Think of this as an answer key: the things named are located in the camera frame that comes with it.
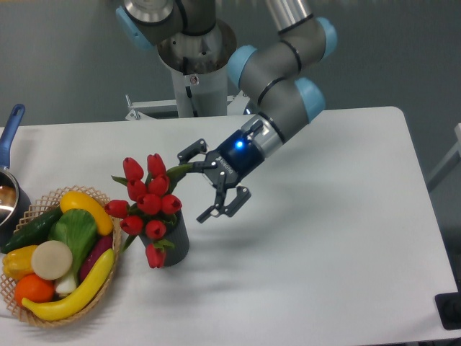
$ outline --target tulip flower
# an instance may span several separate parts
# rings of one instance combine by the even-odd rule
[[[120,228],[131,236],[137,236],[143,231],[144,221],[137,215],[127,216],[121,220]]]
[[[126,218],[129,207],[130,205],[126,200],[111,200],[104,206],[104,210],[114,218]]]
[[[149,221],[146,225],[146,236],[150,239],[159,240],[164,237],[166,233],[165,223],[159,220]]]
[[[149,215],[156,215],[161,209],[161,198],[153,193],[139,197],[137,203],[138,208]]]
[[[153,244],[146,247],[146,257],[149,267],[162,268],[165,263],[166,252],[162,249],[156,249]]]
[[[166,173],[166,167],[160,155],[147,156],[147,170],[154,178]]]
[[[165,195],[161,199],[161,211],[167,215],[175,214],[182,208],[181,201],[175,195]]]
[[[140,180],[130,180],[127,183],[127,189],[128,197],[134,201],[138,200],[139,197],[147,193],[146,184],[144,184]]]
[[[123,160],[123,171],[127,180],[141,180],[144,177],[143,168],[131,157]]]
[[[157,196],[163,196],[168,191],[170,185],[170,179],[166,175],[159,175],[155,177],[148,186],[149,193],[153,193]]]

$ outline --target cooking pot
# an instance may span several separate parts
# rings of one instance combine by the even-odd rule
[[[9,153],[14,135],[25,112],[24,105],[15,105],[0,137],[0,247],[12,237],[30,199],[9,172]]]

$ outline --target green cucumber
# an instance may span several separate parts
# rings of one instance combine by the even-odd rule
[[[29,245],[38,245],[47,241],[51,226],[57,222],[62,215],[63,212],[61,208],[59,208],[59,205],[57,208],[45,211],[43,214],[32,219],[29,223],[23,225],[18,232],[14,232],[8,243],[1,248],[1,252],[7,254],[15,249],[20,249]]]

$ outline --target gripper logo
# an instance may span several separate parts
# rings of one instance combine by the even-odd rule
[[[218,156],[218,157],[216,158],[216,161],[219,161],[219,163],[224,167],[224,169],[225,169],[226,171],[229,172],[229,174],[233,174],[233,169],[232,169],[232,167],[229,166],[229,164],[225,161],[225,159],[223,159],[222,156]]]

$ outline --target yellow bell pepper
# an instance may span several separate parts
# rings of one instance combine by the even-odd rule
[[[32,274],[34,270],[32,269],[30,261],[35,249],[37,249],[37,245],[29,245],[28,247],[22,247],[8,252],[2,260],[3,273],[8,278],[13,278],[15,280],[21,280],[24,276]]]

